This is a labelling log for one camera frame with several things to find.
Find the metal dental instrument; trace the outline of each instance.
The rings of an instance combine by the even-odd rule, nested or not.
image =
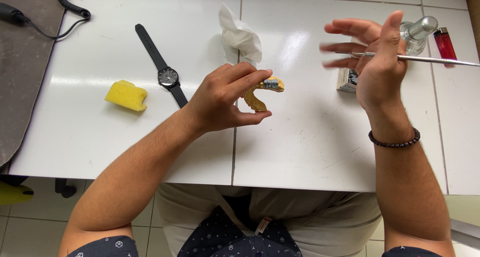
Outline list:
[[[361,57],[361,56],[365,56],[365,57],[374,57],[375,56],[375,53],[369,53],[369,52],[366,52],[366,53],[335,52],[335,53],[336,54],[351,55],[352,56],[351,58],[354,58],[354,59],[359,59],[359,57]],[[439,64],[447,64],[447,65],[465,65],[465,66],[480,67],[480,64],[457,61],[457,60],[453,60],[453,59],[417,57],[417,56],[405,56],[405,55],[397,55],[396,57],[399,60],[410,60],[410,61],[439,63]]]

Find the clothing label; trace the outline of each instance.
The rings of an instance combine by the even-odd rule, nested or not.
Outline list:
[[[258,224],[257,229],[255,230],[255,235],[258,235],[258,233],[263,233],[264,230],[267,228],[268,223],[272,221],[271,218],[269,217],[264,217],[261,222]]]

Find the lighter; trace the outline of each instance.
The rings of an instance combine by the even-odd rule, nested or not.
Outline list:
[[[455,51],[453,50],[452,41],[450,40],[450,36],[448,35],[447,28],[442,27],[437,29],[437,31],[434,32],[433,36],[435,37],[435,41],[437,42],[438,50],[440,51],[441,57],[445,59],[456,60],[457,56],[455,55]],[[445,65],[445,67],[452,68],[453,65]]]

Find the watch face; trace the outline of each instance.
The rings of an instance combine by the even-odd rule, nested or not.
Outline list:
[[[164,70],[160,70],[158,72],[158,82],[160,84],[163,84],[165,86],[172,86],[177,82],[179,79],[177,71],[171,69],[171,68],[166,68]]]

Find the person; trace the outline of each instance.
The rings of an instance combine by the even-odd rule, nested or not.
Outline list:
[[[168,168],[196,138],[209,131],[258,124],[272,115],[269,111],[242,113],[234,106],[272,70],[256,70],[248,63],[225,64],[204,79],[185,107],[99,175],[71,213],[59,257],[138,256],[131,221],[157,188],[155,202],[159,200],[167,241],[172,254],[180,257],[353,256],[377,227],[380,211],[384,256],[454,256],[445,200],[401,102],[400,84],[407,70],[407,62],[397,60],[397,54],[405,54],[399,34],[402,17],[402,11],[395,11],[383,26],[357,19],[334,20],[325,26],[327,33],[356,36],[368,46],[320,47],[331,52],[377,53],[373,58],[324,64],[359,74],[357,99],[371,125],[376,195],[244,188],[228,193],[231,188],[161,184]],[[273,218],[266,218],[263,233],[253,233],[246,226],[248,219],[239,220],[245,211],[234,208],[245,203],[244,196],[244,210],[253,223],[265,216]]]

